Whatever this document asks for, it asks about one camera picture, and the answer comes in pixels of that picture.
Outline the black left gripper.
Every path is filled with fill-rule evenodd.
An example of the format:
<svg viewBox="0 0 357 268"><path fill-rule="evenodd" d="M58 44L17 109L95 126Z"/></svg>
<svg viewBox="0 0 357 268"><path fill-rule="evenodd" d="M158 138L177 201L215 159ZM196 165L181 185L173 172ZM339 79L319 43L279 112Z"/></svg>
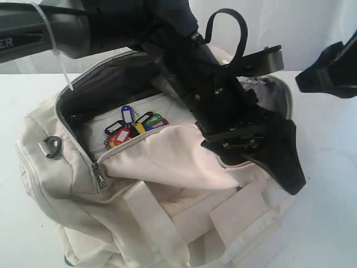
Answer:
<svg viewBox="0 0 357 268"><path fill-rule="evenodd" d="M202 147L218 155L226 165L238 165L247 160L263 168L290 195L296 195L306 184L298 158L296 125L278 112L265 110L259 124L255 147L238 136L227 137L240 125L247 108L245 90L237 79L214 81L220 66L207 45L184 45L178 51L163 49L145 41L145 53L159 67L177 97L196 119L204 141Z"/></svg>

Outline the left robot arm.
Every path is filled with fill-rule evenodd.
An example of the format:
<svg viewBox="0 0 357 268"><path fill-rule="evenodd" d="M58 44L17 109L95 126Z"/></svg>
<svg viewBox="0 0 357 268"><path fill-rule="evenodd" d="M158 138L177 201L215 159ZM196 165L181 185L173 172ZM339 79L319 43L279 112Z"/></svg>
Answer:
<svg viewBox="0 0 357 268"><path fill-rule="evenodd" d="M204 142L224 163L249 160L289 194L306 184L296 149L296 126L258 104L240 76L254 76L252 61L281 50L275 46L244 55L248 27L229 8L240 39L225 65L208 48L214 18L205 35L188 1L43 1L1 4L1 62L52 50L79 59L122 47L142 51L159 67L196 119Z"/></svg>

